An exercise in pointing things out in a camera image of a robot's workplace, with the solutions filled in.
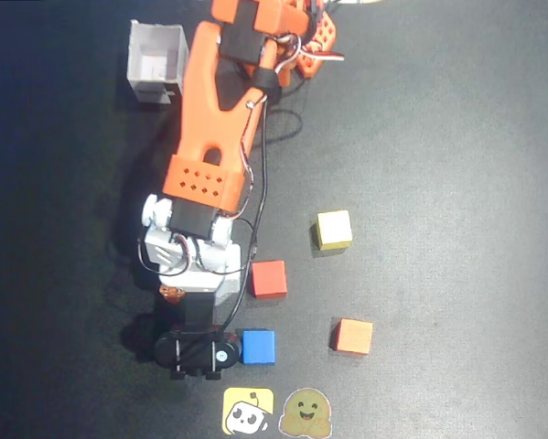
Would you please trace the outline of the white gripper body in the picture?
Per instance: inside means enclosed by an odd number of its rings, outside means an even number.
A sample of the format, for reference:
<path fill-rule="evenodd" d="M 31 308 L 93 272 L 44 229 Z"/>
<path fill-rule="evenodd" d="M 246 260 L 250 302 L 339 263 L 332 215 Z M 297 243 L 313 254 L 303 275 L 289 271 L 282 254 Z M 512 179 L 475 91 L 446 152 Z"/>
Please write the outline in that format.
<path fill-rule="evenodd" d="M 141 214 L 138 258 L 167 290 L 211 293 L 219 305 L 241 286 L 242 250 L 233 220 L 217 209 L 151 194 Z"/>

